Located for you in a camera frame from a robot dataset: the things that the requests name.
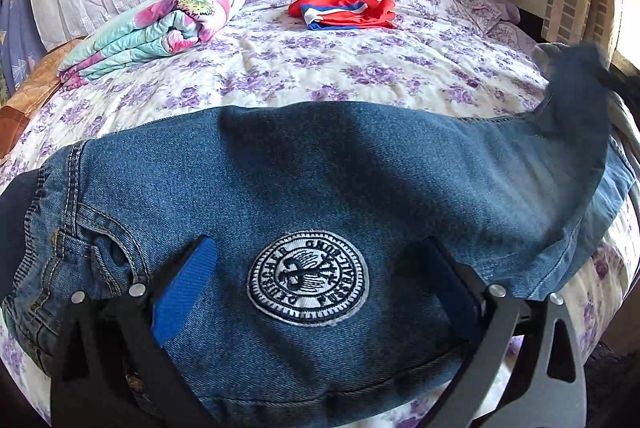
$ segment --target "stitching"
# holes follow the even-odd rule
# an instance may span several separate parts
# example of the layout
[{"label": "stitching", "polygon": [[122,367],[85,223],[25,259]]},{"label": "stitching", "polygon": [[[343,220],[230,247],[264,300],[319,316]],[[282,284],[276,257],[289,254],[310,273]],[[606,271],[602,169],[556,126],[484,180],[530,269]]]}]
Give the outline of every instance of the stitching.
[{"label": "stitching", "polygon": [[[67,164],[68,179],[66,180],[65,211],[63,212],[63,215],[62,215],[62,222],[65,225],[66,225],[66,211],[69,208],[69,194],[71,192],[71,157],[74,154],[74,148],[75,146],[72,147],[71,152],[69,153],[68,164]],[[62,244],[62,258],[64,257],[65,257],[65,245]]]},{"label": "stitching", "polygon": [[[87,226],[87,228],[90,228],[95,233],[101,233],[101,234],[103,234],[105,236],[108,236],[113,242],[116,242],[118,244],[118,241],[115,238],[115,235],[113,233],[111,233],[111,231],[105,230],[103,228],[100,228],[100,227],[96,226],[95,224],[91,224],[91,226]],[[122,248],[122,252],[124,253],[124,256],[126,257],[127,262],[129,262],[129,267],[131,268],[131,271],[133,273],[134,282],[136,282],[136,281],[138,281],[138,272],[137,272],[136,266],[135,266],[135,264],[133,262],[133,257],[131,256],[129,250],[125,246],[120,246],[120,247]]]},{"label": "stitching", "polygon": [[396,373],[392,378],[385,379],[384,381],[380,381],[380,382],[378,382],[376,384],[371,384],[371,385],[365,386],[363,388],[357,388],[356,390],[332,390],[330,392],[325,392],[324,394],[318,395],[318,396],[316,396],[316,397],[314,397],[312,399],[304,399],[304,400],[300,400],[300,401],[278,402],[278,401],[250,400],[250,399],[235,399],[235,398],[223,397],[221,395],[198,395],[198,398],[199,399],[204,399],[204,400],[211,400],[211,399],[223,400],[223,401],[232,402],[232,403],[235,403],[235,404],[266,405],[266,406],[268,406],[268,405],[288,406],[288,405],[313,404],[313,403],[319,402],[320,400],[323,400],[323,399],[326,399],[326,398],[329,398],[329,397],[334,397],[334,396],[349,397],[349,396],[352,396],[352,395],[361,394],[362,392],[370,392],[370,391],[373,391],[373,390],[377,390],[377,389],[383,388],[384,386],[397,381],[398,378],[400,378],[402,376],[411,375],[414,372],[419,372],[420,370],[422,370],[424,368],[428,368],[428,367],[430,367],[430,366],[432,366],[434,364],[437,364],[439,361],[444,360],[445,358],[448,358],[449,356],[452,356],[456,352],[459,352],[460,348],[463,347],[464,345],[466,345],[466,344],[465,343],[458,343],[453,348],[450,348],[444,354],[442,354],[440,356],[437,356],[436,358],[433,358],[431,361],[419,364],[417,366],[413,366],[412,368],[407,368],[405,370],[402,370],[401,372]]},{"label": "stitching", "polygon": [[[149,279],[150,279],[150,275],[149,275],[148,268],[147,268],[147,266],[146,266],[145,257],[144,257],[144,256],[142,256],[142,249],[140,249],[140,245],[139,245],[139,243],[137,242],[136,237],[131,233],[131,231],[129,231],[129,229],[128,229],[124,224],[122,224],[122,223],[121,223],[117,218],[115,218],[115,217],[111,217],[111,215],[108,215],[108,214],[106,214],[106,213],[103,213],[103,212],[102,212],[102,211],[100,211],[100,210],[97,210],[96,208],[94,208],[94,207],[93,207],[92,205],[90,205],[90,204],[85,204],[85,203],[83,203],[82,205],[83,205],[83,206],[85,206],[85,207],[87,207],[87,208],[89,208],[91,211],[93,211],[93,212],[97,213],[97,214],[98,214],[98,215],[100,215],[101,217],[104,217],[104,218],[106,218],[106,219],[108,219],[108,220],[110,220],[110,221],[114,222],[115,224],[117,224],[117,225],[118,225],[118,226],[119,226],[119,227],[120,227],[120,228],[121,228],[121,229],[122,229],[122,230],[123,230],[123,231],[124,231],[128,236],[129,236],[129,239],[132,241],[133,245],[134,245],[134,246],[136,246],[136,249],[138,250],[138,254],[139,254],[139,256],[140,256],[140,260],[141,260],[141,263],[142,263],[142,269],[143,269],[143,271],[144,271],[144,273],[145,273],[145,277],[149,280]],[[110,236],[110,235],[108,235],[108,236],[109,236],[112,240],[114,240],[114,241],[116,242],[116,239],[115,239],[115,238],[113,238],[113,237],[112,237],[112,236]],[[128,258],[128,257],[127,257],[127,260],[128,260],[128,261],[129,261],[129,263],[132,265],[132,269],[133,269],[133,271],[134,271],[134,272],[136,272],[136,269],[135,269],[135,267],[133,266],[133,260],[129,260],[129,258]]]},{"label": "stitching", "polygon": [[507,121],[521,121],[524,119],[523,114],[514,114],[513,116],[497,116],[496,118],[474,118],[469,116],[468,118],[456,118],[459,121],[484,121],[484,122],[507,122]]},{"label": "stitching", "polygon": [[[58,321],[58,319],[57,319],[55,316],[53,316],[53,315],[49,314],[49,312],[48,312],[46,309],[43,309],[43,310],[42,310],[42,313],[47,313],[47,316],[48,316],[49,318],[51,318],[51,319],[52,319],[56,324],[60,324],[60,322]],[[40,321],[40,320],[38,319],[38,324],[39,324],[41,327],[43,327],[43,328],[47,329],[47,331],[51,332],[51,334],[53,334],[54,336],[57,336],[57,335],[58,335],[58,332],[56,331],[56,329],[54,329],[53,327],[49,327],[49,325],[47,325],[47,323],[46,323],[46,322],[44,322],[44,321]]]},{"label": "stitching", "polygon": [[95,246],[91,246],[91,248],[90,259],[95,263],[95,267],[98,273],[107,283],[111,296],[119,295],[122,292],[120,286],[118,285],[118,282],[115,280],[111,272],[106,267],[104,267],[104,264],[102,262],[102,254],[100,254],[100,257],[98,257],[96,253],[100,253],[100,251]]},{"label": "stitching", "polygon": [[[14,312],[7,308],[5,309],[5,311],[11,315],[12,318],[12,324],[14,326],[14,328],[20,332],[20,334],[22,335],[22,337],[24,338],[24,340],[30,345],[30,347],[33,349],[34,353],[36,353],[38,350],[41,350],[44,354],[47,354],[49,357],[51,357],[51,354],[49,354],[46,350],[41,349],[38,344],[34,341],[34,339],[31,337],[30,333],[28,331],[24,331],[24,329],[22,328],[22,325],[19,321],[16,320]],[[34,316],[34,320],[37,321],[38,323],[38,329],[37,331],[40,331],[40,327],[44,326],[44,324],[36,317]]]},{"label": "stitching", "polygon": [[571,230],[571,233],[569,234],[569,240],[566,243],[566,246],[564,246],[564,249],[562,250],[562,253],[560,254],[560,256],[558,257],[558,260],[556,260],[556,263],[554,264],[554,266],[549,269],[549,271],[540,279],[540,281],[536,284],[536,286],[532,289],[532,291],[529,293],[529,295],[527,296],[527,298],[531,298],[533,296],[533,293],[537,292],[540,290],[540,285],[542,284],[542,282],[544,281],[544,279],[549,276],[550,274],[553,273],[553,271],[556,270],[556,267],[558,267],[558,265],[560,264],[560,262],[562,262],[562,259],[564,258],[565,253],[567,252],[567,250],[569,249],[569,245],[571,244],[572,238],[575,234],[575,232],[578,230],[578,228],[580,228],[582,221],[579,220],[578,223],[575,225],[575,227]]},{"label": "stitching", "polygon": [[[64,251],[65,251],[65,245],[63,243],[62,244],[62,252],[64,253]],[[56,272],[56,269],[58,268],[58,265],[60,264],[60,261],[62,260],[61,257],[58,257],[57,252],[58,252],[58,247],[56,246],[56,248],[54,249],[54,255],[51,258],[49,258],[49,260],[47,261],[47,264],[45,265],[45,269],[43,271],[42,277],[40,278],[40,285],[42,286],[42,293],[40,294],[38,299],[35,301],[36,307],[33,310],[34,314],[39,312],[44,307],[45,303],[47,303],[49,298],[51,298],[51,281],[53,280],[53,275]],[[49,271],[47,283],[45,284],[44,283],[45,273],[47,272],[47,267],[49,266],[51,261],[53,261],[53,266],[51,267],[51,270]]]},{"label": "stitching", "polygon": [[74,167],[75,167],[75,181],[74,181],[74,204],[71,211],[71,228],[74,234],[78,234],[76,226],[76,213],[78,210],[78,186],[80,179],[80,154],[81,148],[78,148],[75,159],[74,159]]},{"label": "stitching", "polygon": [[18,285],[22,283],[22,281],[26,278],[27,273],[30,271],[33,266],[33,261],[35,259],[35,249],[33,248],[33,234],[31,233],[31,220],[33,218],[33,214],[35,213],[40,199],[42,198],[42,187],[44,186],[46,180],[45,176],[45,168],[40,167],[38,170],[38,184],[36,186],[36,192],[31,201],[31,205],[27,209],[26,214],[24,215],[24,239],[25,239],[25,249],[24,249],[24,258],[20,262],[18,266],[18,270],[15,273],[14,282],[12,286],[12,293],[15,296],[18,292]]},{"label": "stitching", "polygon": [[635,177],[635,173],[636,172],[631,167],[631,164],[629,163],[629,160],[626,158],[626,153],[625,153],[624,149],[620,148],[620,145],[618,144],[618,140],[616,140],[616,138],[614,138],[612,135],[609,135],[609,144],[611,145],[611,147],[613,148],[614,152],[617,154],[619,159],[622,161],[622,164],[625,165],[625,168],[627,170],[629,170],[631,172],[631,175],[633,175]]}]

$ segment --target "folded clothing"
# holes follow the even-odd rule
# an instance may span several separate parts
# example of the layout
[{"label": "folded clothing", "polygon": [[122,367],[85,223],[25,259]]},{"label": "folded clothing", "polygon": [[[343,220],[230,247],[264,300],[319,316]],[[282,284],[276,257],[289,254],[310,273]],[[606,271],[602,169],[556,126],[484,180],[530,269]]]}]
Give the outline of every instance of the folded clothing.
[{"label": "folded clothing", "polygon": [[58,68],[65,88],[206,43],[245,0],[149,0],[110,20]]},{"label": "folded clothing", "polygon": [[394,28],[393,0],[297,0],[289,14],[304,18],[312,31],[325,29]]}]

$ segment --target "round logo patch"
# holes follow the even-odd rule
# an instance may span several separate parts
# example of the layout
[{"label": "round logo patch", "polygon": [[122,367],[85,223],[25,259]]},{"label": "round logo patch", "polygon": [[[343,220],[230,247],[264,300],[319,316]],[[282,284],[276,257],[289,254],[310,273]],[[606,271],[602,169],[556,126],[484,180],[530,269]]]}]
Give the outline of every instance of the round logo patch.
[{"label": "round logo patch", "polygon": [[329,231],[299,231],[276,240],[249,271],[249,298],[258,309],[302,327],[335,324],[367,299],[369,272],[360,252]]}]

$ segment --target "black metal bracket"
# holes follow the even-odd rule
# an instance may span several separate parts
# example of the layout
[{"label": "black metal bracket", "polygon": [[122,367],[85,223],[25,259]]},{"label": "black metal bracket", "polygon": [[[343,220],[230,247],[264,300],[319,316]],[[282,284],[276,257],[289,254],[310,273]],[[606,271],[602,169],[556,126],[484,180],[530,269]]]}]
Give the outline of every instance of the black metal bracket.
[{"label": "black metal bracket", "polygon": [[[472,351],[418,428],[584,428],[584,369],[562,297],[521,300],[499,284],[485,286],[434,238],[425,239],[422,254],[440,303]],[[524,340],[507,388],[495,411],[474,419],[512,336]]]},{"label": "black metal bracket", "polygon": [[[151,309],[202,238],[176,257],[148,288],[109,300],[70,303],[51,376],[51,421],[60,428],[220,428],[153,338]],[[143,411],[123,371],[126,358],[158,411]]]},{"label": "black metal bracket", "polygon": [[[137,284],[109,300],[84,294],[72,299],[52,373],[54,428],[219,428],[152,335],[154,304],[201,240],[148,288]],[[500,284],[486,286],[434,238],[421,243],[420,255],[428,262],[429,284],[455,333],[469,341],[470,353],[418,428],[583,428],[584,373],[562,298],[521,300]],[[517,335],[524,342],[498,407],[474,419]],[[140,408],[123,360],[132,362],[156,412]]]}]

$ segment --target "bed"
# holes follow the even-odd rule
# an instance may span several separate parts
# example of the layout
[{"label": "bed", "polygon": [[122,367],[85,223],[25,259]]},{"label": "bed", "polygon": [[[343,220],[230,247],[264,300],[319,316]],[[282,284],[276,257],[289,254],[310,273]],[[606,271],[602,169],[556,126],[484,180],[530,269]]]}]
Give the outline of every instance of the bed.
[{"label": "bed", "polygon": [[[208,44],[57,92],[0,166],[0,192],[62,146],[212,106],[354,100],[487,118],[530,110],[543,97],[546,80],[530,59],[535,42],[513,23],[506,0],[393,0],[396,29],[325,32],[290,17],[293,1],[250,2]],[[49,49],[95,25],[79,21],[69,34],[70,27],[61,30],[47,18],[36,11]],[[628,294],[639,262],[640,227],[627,198],[593,256],[561,291],[583,359]],[[1,315],[0,346],[21,392],[50,422],[49,378],[10,336]],[[479,414],[497,404],[517,350],[514,340]],[[412,428],[441,392],[351,426]]]}]

